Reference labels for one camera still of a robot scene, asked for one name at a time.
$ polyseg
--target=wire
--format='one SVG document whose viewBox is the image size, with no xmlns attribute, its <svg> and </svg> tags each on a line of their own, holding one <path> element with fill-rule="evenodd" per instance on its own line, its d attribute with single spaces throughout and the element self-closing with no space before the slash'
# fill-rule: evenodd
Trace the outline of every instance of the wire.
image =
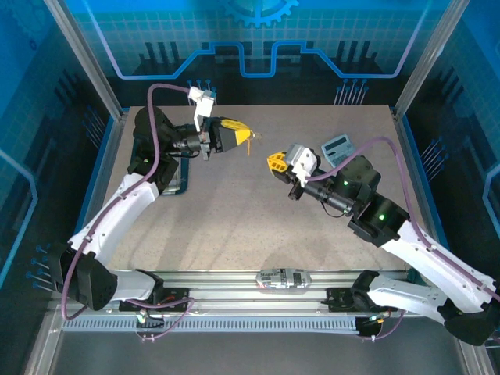
<svg viewBox="0 0 500 375">
<path fill-rule="evenodd" d="M 185 298 L 185 299 L 180 299 L 179 301 L 174 301 L 174 302 L 168 302 L 168 303 L 163 303 L 161 305 L 152 305 L 149 303 L 144 303 L 143 301 L 138 301 L 137 299 L 127 299 L 127 302 L 133 303 L 139 307 L 144 307 L 145 309 L 164 309 L 166 307 L 172 307 L 175 305 L 180 305 L 182 303 L 190 302 L 190 304 L 187 306 L 186 311 L 182 313 L 181 316 L 179 316 L 179 319 L 177 319 L 170 327 L 168 327 L 165 331 L 163 331 L 161 334 L 156 334 L 156 335 L 151 335 L 147 336 L 146 334 L 141 335 L 139 332 L 137 332 L 137 335 L 143 339 L 143 340 L 149 340 L 149 341 L 154 341 L 157 338 L 162 338 L 169 332 L 171 332 L 175 327 L 179 325 L 179 323 L 186 317 L 186 315 L 191 311 L 193 308 L 193 305 L 195 304 L 195 300 L 193 298 Z"/>
<path fill-rule="evenodd" d="M 426 246 L 426 248 L 428 248 L 440 260 L 447 263 L 451 268 L 457 270 L 464 277 L 467 277 L 470 281 L 472 281 L 477 287 L 484 289 L 484 291 L 488 295 L 490 295 L 492 298 L 494 298 L 498 302 L 500 302 L 500 295 L 496 294 L 489 287 L 484 286 L 483 283 L 479 279 L 477 279 L 473 274 L 471 274 L 469 271 L 465 270 L 462 266 L 460 266 L 454 260 L 447 257 L 446 254 L 440 252 L 435 246 L 433 247 L 433 245 L 429 242 L 429 240 L 427 240 L 427 237 L 423 235 L 422 230 L 419 227 L 419 224 L 414 219 L 416 217 L 416 215 L 415 215 L 415 210 L 413 209 L 412 201 L 409 197 L 408 182 L 406 180 L 405 168 L 403 165 L 403 158 L 402 158 L 401 152 L 398 150 L 398 148 L 396 147 L 394 142 L 392 140 L 390 140 L 389 138 L 387 138 L 387 137 L 375 137 L 375 138 L 370 139 L 367 143 L 365 143 L 360 148 L 355 150 L 350 156 L 348 156 L 346 159 L 344 159 L 338 166 L 333 168 L 331 171 L 326 172 L 324 174 L 320 174 L 319 176 L 307 177 L 306 180 L 307 181 L 321 181 L 321 180 L 327 179 L 328 177 L 332 177 L 339 170 L 341 170 L 348 163 L 350 163 L 356 156 L 360 155 L 362 152 L 364 152 L 368 148 L 371 148 L 374 144 L 379 143 L 379 142 L 387 143 L 391 147 L 392 153 L 394 154 L 394 156 L 396 158 L 396 163 L 398 164 L 399 177 L 401 180 L 403 195 L 405 196 L 406 207 L 408 208 L 409 222 L 412 225 L 413 230 L 415 231 L 419 240 L 422 241 L 422 243 Z"/>
<path fill-rule="evenodd" d="M 335 215 L 332 215 L 331 213 L 329 213 L 327 211 L 327 207 L 325 207 L 325 204 L 323 202 L 320 202 L 321 203 L 321 206 L 323 207 L 323 209 L 325 210 L 325 213 L 329 216 L 329 217 L 333 217 L 335 219 L 338 219 L 339 217 L 343 217 L 344 213 L 342 213 L 341 215 L 339 216 L 335 216 Z"/>
<path fill-rule="evenodd" d="M 382 324 L 382 327 L 380 328 L 380 332 L 377 334 L 377 336 L 356 336 L 357 338 L 361 338 L 362 340 L 371 340 L 371 341 L 377 341 L 377 340 L 381 340 L 383 338 L 386 338 L 387 336 L 389 336 L 390 334 L 392 334 L 395 330 L 398 329 L 399 327 L 399 324 L 401 324 L 401 322 L 403 321 L 403 317 L 405 316 L 405 313 L 406 311 L 405 310 L 401 310 L 401 315 L 399 316 L 399 319 L 398 321 L 396 322 L 396 324 L 390 329 L 388 330 L 385 334 L 381 334 L 382 333 L 382 328 L 384 327 L 384 325 Z"/>
<path fill-rule="evenodd" d="M 193 152 L 190 155 L 184 155 L 184 154 L 169 154 L 173 158 L 182 158 L 182 159 L 194 159 L 197 158 L 200 155 L 200 151 Z"/>
<path fill-rule="evenodd" d="M 73 277 L 74 271 L 77 267 L 78 259 L 81 257 L 82 253 L 85 250 L 85 247 L 88 245 L 88 243 L 92 240 L 92 236 L 95 233 L 95 230 L 97 229 L 98 225 L 102 222 L 102 220 L 105 218 L 105 216 L 111 211 L 111 209 L 121 201 L 122 199 L 125 199 L 136 187 L 144 183 L 153 175 L 153 173 L 156 171 L 158 168 L 159 164 L 159 141 L 158 141 L 158 134 L 156 133 L 156 122 L 155 122 L 155 115 L 153 112 L 153 101 L 152 101 L 152 96 L 153 96 L 153 91 L 157 88 L 169 88 L 171 90 L 176 90 L 176 91 L 182 91 L 185 93 L 189 93 L 189 89 L 185 87 L 180 87 L 180 86 L 175 86 L 173 84 L 153 84 L 149 87 L 148 89 L 148 97 L 147 97 L 147 102 L 148 102 L 148 114 L 149 114 L 149 124 L 151 125 L 151 134 L 153 138 L 153 145 L 155 146 L 155 160 L 153 162 L 152 168 L 149 170 L 149 172 L 142 177 L 138 182 L 130 186 L 127 190 L 125 190 L 121 195 L 113 199 L 103 210 L 102 212 L 95 218 L 94 223 L 91 225 L 90 229 L 87 232 L 86 238 L 82 241 L 81 245 L 78 247 L 77 253 L 73 257 L 73 260 L 71 261 L 70 267 L 68 268 L 68 272 L 66 274 L 66 277 L 64 279 L 64 285 L 62 286 L 62 301 L 61 301 L 61 314 L 62 318 L 64 320 L 73 320 L 77 316 L 79 316 L 86 308 L 87 306 L 83 306 L 81 309 L 79 309 L 77 312 L 75 312 L 72 316 L 68 316 L 67 312 L 67 299 L 68 299 L 68 294 L 70 292 L 70 283 L 71 283 L 71 278 Z"/>
</svg>

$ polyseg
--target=white robotic arm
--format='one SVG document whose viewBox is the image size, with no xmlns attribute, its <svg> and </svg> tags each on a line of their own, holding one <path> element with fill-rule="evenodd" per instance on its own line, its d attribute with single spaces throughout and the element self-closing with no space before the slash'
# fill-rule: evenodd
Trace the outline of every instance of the white robotic arm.
<svg viewBox="0 0 500 375">
<path fill-rule="evenodd" d="M 148 110 L 139 111 L 134 130 L 138 147 L 128 174 L 95 218 L 73 235 L 68 244 L 51 247 L 48 265 L 52 283 L 63 297 L 93 310 L 115 300 L 147 300 L 154 305 L 163 300 L 163 281 L 153 273 L 107 269 L 117 245 L 168 186 L 179 165 L 175 158 L 202 154 L 208 160 L 212 151 L 228 151 L 253 135 L 239 121 L 209 117 L 213 105 L 210 91 L 192 87 L 189 96 L 197 104 L 192 125 L 174 127 L 160 109 L 153 107 L 156 134 L 152 134 Z M 65 302 L 63 316 L 71 319 L 64 306 Z"/>
<path fill-rule="evenodd" d="M 407 310 L 444 324 L 465 342 L 483 344 L 500 325 L 498 281 L 458 259 L 415 225 L 404 209 L 378 194 L 380 174 L 363 156 L 352 155 L 330 173 L 320 170 L 319 163 L 320 157 L 301 145 L 268 158 L 271 173 L 293 184 L 290 199 L 306 193 L 352 216 L 348 226 L 358 237 L 403 259 L 433 284 L 410 284 L 366 270 L 351 289 L 359 308 Z"/>
</svg>

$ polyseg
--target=beige table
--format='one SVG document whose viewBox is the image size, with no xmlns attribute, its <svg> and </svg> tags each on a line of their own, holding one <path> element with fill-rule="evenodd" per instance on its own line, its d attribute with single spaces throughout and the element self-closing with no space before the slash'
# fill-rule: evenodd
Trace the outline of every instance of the beige table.
<svg viewBox="0 0 500 375">
<path fill-rule="evenodd" d="M 132 152 L 130 108 L 106 197 L 118 187 Z M 174 124 L 191 123 L 193 107 L 162 107 Z M 241 120 L 263 139 L 228 153 L 191 160 L 189 188 L 150 205 L 121 241 L 110 266 L 149 270 L 400 270 L 404 263 L 358 239 L 349 218 L 332 219 L 313 198 L 288 199 L 266 157 L 298 142 L 314 148 L 340 134 L 355 146 L 384 135 L 398 145 L 386 105 L 216 106 L 214 116 Z M 382 174 L 378 191 L 405 207 L 394 156 L 386 145 L 365 153 Z M 322 167 L 329 170 L 323 161 Z M 412 200 L 417 207 L 412 190 Z M 420 211 L 418 220 L 422 223 Z"/>
</svg>

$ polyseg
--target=aluminum frame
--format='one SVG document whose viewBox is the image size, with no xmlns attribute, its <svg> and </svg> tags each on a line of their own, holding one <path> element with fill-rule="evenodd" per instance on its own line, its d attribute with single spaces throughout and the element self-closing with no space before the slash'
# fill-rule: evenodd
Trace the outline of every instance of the aluminum frame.
<svg viewBox="0 0 500 375">
<path fill-rule="evenodd" d="M 79 63 L 84 68 L 99 97 L 108 109 L 109 114 L 115 121 L 119 121 L 122 116 L 122 107 L 118 103 L 118 99 L 109 85 L 104 72 L 102 72 L 94 53 L 80 32 L 71 11 L 64 3 L 64 0 L 44 0 L 44 2 L 61 29 L 62 34 L 70 44 Z"/>
<path fill-rule="evenodd" d="M 412 71 L 412 75 L 396 102 L 395 115 L 397 121 L 400 121 L 406 114 L 406 111 L 408 111 L 434 63 L 441 55 L 443 48 L 445 48 L 446 42 L 452 35 L 456 24 L 460 21 L 469 2 L 470 0 L 451 0 L 448 4 L 448 8 L 443 13 L 443 17 L 439 20 L 434 32 L 430 36 L 426 48 L 423 50 L 415 69 Z"/>
<path fill-rule="evenodd" d="M 31 356 L 24 371 L 25 375 L 48 374 L 52 366 L 61 329 L 63 317 L 59 310 L 48 311 L 38 331 Z"/>
<path fill-rule="evenodd" d="M 463 356 L 463 366 L 470 375 L 495 375 L 488 351 L 483 346 L 472 346 L 457 340 Z"/>
</svg>

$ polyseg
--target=purple cable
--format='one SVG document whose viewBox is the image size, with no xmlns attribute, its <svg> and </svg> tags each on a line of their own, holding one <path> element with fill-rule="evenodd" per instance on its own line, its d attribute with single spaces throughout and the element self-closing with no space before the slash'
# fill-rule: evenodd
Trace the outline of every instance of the purple cable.
<svg viewBox="0 0 500 375">
<path fill-rule="evenodd" d="M 382 332 L 382 329 L 380 329 L 380 332 L 378 333 L 377 336 L 375 337 L 370 337 L 370 336 L 356 336 L 357 338 L 361 338 L 362 340 L 371 340 L 371 341 L 377 341 L 377 340 L 381 340 L 382 338 L 386 338 L 387 336 L 389 336 L 390 334 L 392 334 L 395 330 L 398 329 L 399 327 L 399 324 L 401 324 L 401 322 L 403 321 L 403 317 L 405 316 L 406 314 L 406 311 L 405 310 L 401 310 L 401 315 L 399 316 L 399 319 L 398 321 L 396 322 L 396 324 L 390 329 L 388 330 L 385 334 L 380 334 Z"/>
<path fill-rule="evenodd" d="M 469 278 L 469 280 L 471 280 L 473 283 L 475 283 L 475 285 L 477 285 L 478 287 L 481 287 L 483 285 L 483 283 L 479 279 L 477 279 L 473 274 L 471 274 L 470 272 L 465 270 L 463 267 L 461 267 L 459 264 L 457 264 L 455 261 L 453 261 L 452 259 L 447 257 L 445 254 L 443 254 L 442 252 L 440 252 L 436 248 L 432 248 L 432 244 L 423 235 L 416 220 L 413 219 L 415 217 L 415 211 L 413 209 L 412 201 L 409 197 L 408 182 L 406 181 L 405 168 L 403 166 L 402 155 L 399 152 L 396 145 L 394 144 L 394 142 L 392 140 L 390 140 L 389 138 L 387 138 L 387 137 L 375 137 L 373 139 L 370 139 L 367 143 L 365 143 L 363 146 L 361 146 L 356 151 L 354 151 L 350 156 L 348 156 L 343 162 L 341 162 L 338 166 L 333 168 L 330 172 L 326 172 L 325 174 L 321 174 L 319 176 L 308 177 L 308 178 L 306 178 L 306 180 L 307 181 L 321 181 L 321 180 L 324 180 L 328 177 L 332 177 L 339 170 L 344 168 L 349 162 L 351 162 L 357 155 L 361 154 L 362 152 L 364 152 L 368 148 L 371 148 L 374 144 L 376 144 L 378 142 L 386 142 L 389 146 L 391 146 L 391 150 L 394 153 L 394 156 L 396 158 L 396 163 L 398 164 L 399 177 L 401 179 L 401 186 L 402 186 L 402 190 L 403 190 L 403 195 L 405 196 L 406 206 L 408 207 L 409 222 L 412 224 L 413 230 L 415 231 L 418 238 L 439 259 L 441 259 L 443 262 L 447 263 L 451 268 L 458 270 L 463 276 Z M 490 295 L 492 298 L 494 298 L 500 302 L 500 295 L 497 295 L 494 291 L 492 291 L 491 289 L 489 289 L 487 287 L 484 289 L 484 291 L 488 295 Z"/>
<path fill-rule="evenodd" d="M 175 327 L 177 327 L 179 325 L 179 323 L 182 321 L 182 319 L 184 319 L 186 317 L 186 315 L 191 311 L 191 309 L 193 308 L 193 305 L 195 303 L 195 300 L 193 298 L 185 298 L 185 299 L 181 299 L 179 301 L 163 303 L 161 305 L 152 305 L 152 304 L 149 304 L 149 303 L 144 303 L 142 301 L 138 301 L 137 299 L 127 299 L 127 302 L 133 303 L 134 305 L 137 305 L 139 307 L 144 307 L 145 309 L 163 309 L 163 308 L 166 308 L 166 307 L 172 307 L 172 306 L 175 306 L 175 305 L 180 305 L 181 303 L 190 302 L 190 304 L 187 307 L 186 311 L 184 311 L 182 313 L 182 315 L 179 316 L 179 319 L 177 319 L 174 324 L 172 324 L 170 327 L 168 327 L 168 329 L 165 330 L 165 331 L 163 331 L 161 334 L 157 334 L 157 335 L 151 336 L 151 337 L 147 337 L 146 335 L 144 335 L 144 336 L 139 335 L 143 340 L 154 341 L 157 338 L 162 338 L 163 336 L 165 336 L 166 334 L 168 334 L 169 332 L 171 332 Z"/>
<path fill-rule="evenodd" d="M 67 313 L 67 299 L 68 299 L 68 294 L 70 291 L 70 282 L 71 278 L 73 277 L 74 271 L 77 268 L 77 263 L 78 259 L 81 257 L 82 253 L 85 250 L 85 247 L 87 244 L 90 242 L 92 239 L 92 236 L 95 233 L 95 230 L 97 229 L 98 225 L 102 222 L 102 220 L 105 218 L 105 216 L 108 214 L 109 211 L 122 199 L 125 199 L 127 195 L 129 195 L 137 186 L 141 185 L 143 182 L 147 181 L 149 177 L 153 175 L 153 173 L 156 171 L 158 168 L 159 164 L 159 141 L 158 141 L 158 134 L 156 133 L 156 122 L 155 122 L 155 115 L 153 112 L 153 91 L 157 88 L 169 88 L 171 90 L 176 90 L 176 91 L 182 91 L 185 93 L 189 93 L 189 89 L 185 87 L 180 87 L 180 86 L 175 86 L 173 84 L 153 84 L 149 87 L 148 89 L 148 114 L 149 114 L 149 123 L 151 125 L 151 135 L 153 138 L 153 145 L 155 146 L 155 160 L 153 162 L 153 165 L 151 169 L 149 170 L 148 174 L 146 174 L 144 177 L 142 177 L 138 182 L 130 186 L 127 190 L 125 190 L 121 195 L 113 199 L 97 216 L 95 219 L 94 223 L 91 225 L 91 228 L 88 230 L 87 237 L 82 241 L 80 247 L 77 250 L 77 253 L 73 257 L 73 260 L 71 261 L 70 268 L 68 269 L 68 273 L 66 274 L 66 278 L 64 279 L 64 285 L 62 286 L 62 301 L 61 301 L 61 313 L 62 317 L 64 320 L 73 320 L 77 316 L 79 316 L 87 307 L 84 306 L 77 312 L 75 312 L 72 316 L 68 316 Z"/>
</svg>

